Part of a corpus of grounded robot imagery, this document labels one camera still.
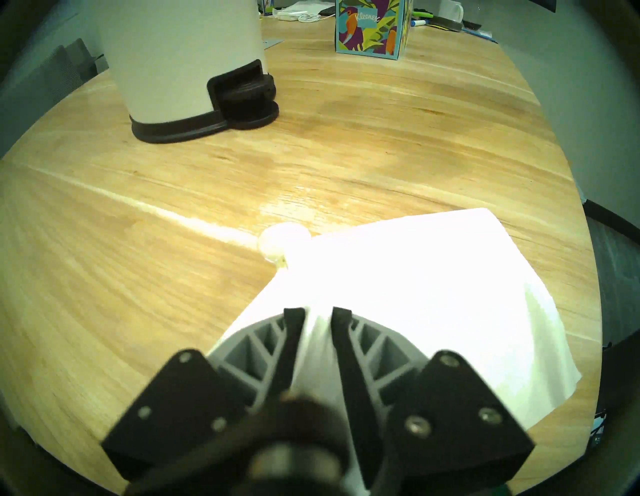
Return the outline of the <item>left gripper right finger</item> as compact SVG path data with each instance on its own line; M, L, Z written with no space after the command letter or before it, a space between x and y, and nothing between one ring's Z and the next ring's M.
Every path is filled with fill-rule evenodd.
M424 361L345 308L331 341L369 495L475 495L514 478L535 443L461 355Z

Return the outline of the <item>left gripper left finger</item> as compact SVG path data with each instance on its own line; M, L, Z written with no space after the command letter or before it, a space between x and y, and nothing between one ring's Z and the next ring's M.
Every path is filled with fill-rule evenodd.
M290 389L307 318L285 308L222 338L204 355L175 353L102 441L126 481L214 438Z

